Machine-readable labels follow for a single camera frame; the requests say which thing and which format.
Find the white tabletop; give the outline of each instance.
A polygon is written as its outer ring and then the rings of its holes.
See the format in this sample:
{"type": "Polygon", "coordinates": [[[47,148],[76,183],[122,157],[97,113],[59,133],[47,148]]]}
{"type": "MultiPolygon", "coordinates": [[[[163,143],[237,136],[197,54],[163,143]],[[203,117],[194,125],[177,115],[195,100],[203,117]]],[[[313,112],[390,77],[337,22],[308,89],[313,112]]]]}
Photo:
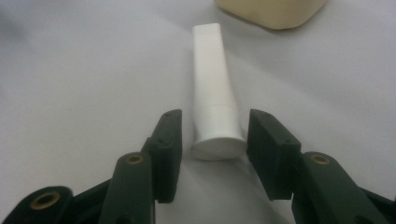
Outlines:
{"type": "Polygon", "coordinates": [[[75,194],[112,176],[160,115],[183,110],[177,196],[157,223],[294,223],[246,157],[203,162],[193,143],[194,25],[221,25],[242,128],[250,108],[337,159],[356,183],[396,193],[396,3],[329,0],[306,24],[272,31],[213,1],[0,3],[0,220],[29,193],[75,194]]]}

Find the tube body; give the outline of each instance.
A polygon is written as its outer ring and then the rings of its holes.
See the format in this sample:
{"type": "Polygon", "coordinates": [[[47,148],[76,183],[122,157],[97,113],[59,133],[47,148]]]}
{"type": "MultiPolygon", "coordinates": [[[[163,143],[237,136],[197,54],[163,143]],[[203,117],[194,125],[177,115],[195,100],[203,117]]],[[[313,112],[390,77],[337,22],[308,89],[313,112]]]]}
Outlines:
{"type": "Polygon", "coordinates": [[[193,28],[194,36],[194,157],[227,160],[246,151],[236,101],[225,62],[218,24],[193,28]]]}

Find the brass screw insert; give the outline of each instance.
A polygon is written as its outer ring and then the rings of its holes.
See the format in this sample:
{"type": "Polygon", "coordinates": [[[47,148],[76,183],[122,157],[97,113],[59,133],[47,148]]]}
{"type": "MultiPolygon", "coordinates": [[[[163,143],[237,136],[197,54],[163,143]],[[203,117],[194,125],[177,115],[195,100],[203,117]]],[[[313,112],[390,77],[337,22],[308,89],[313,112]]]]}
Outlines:
{"type": "Polygon", "coordinates": [[[31,203],[30,207],[33,210],[42,210],[53,206],[61,199],[61,194],[58,191],[50,191],[37,196],[31,203]]]}
{"type": "Polygon", "coordinates": [[[311,160],[321,165],[327,165],[330,163],[330,160],[327,159],[327,157],[321,156],[319,154],[312,155],[311,160]]]}
{"type": "Polygon", "coordinates": [[[140,153],[135,153],[126,159],[129,164],[135,165],[143,161],[142,155],[140,153]]]}

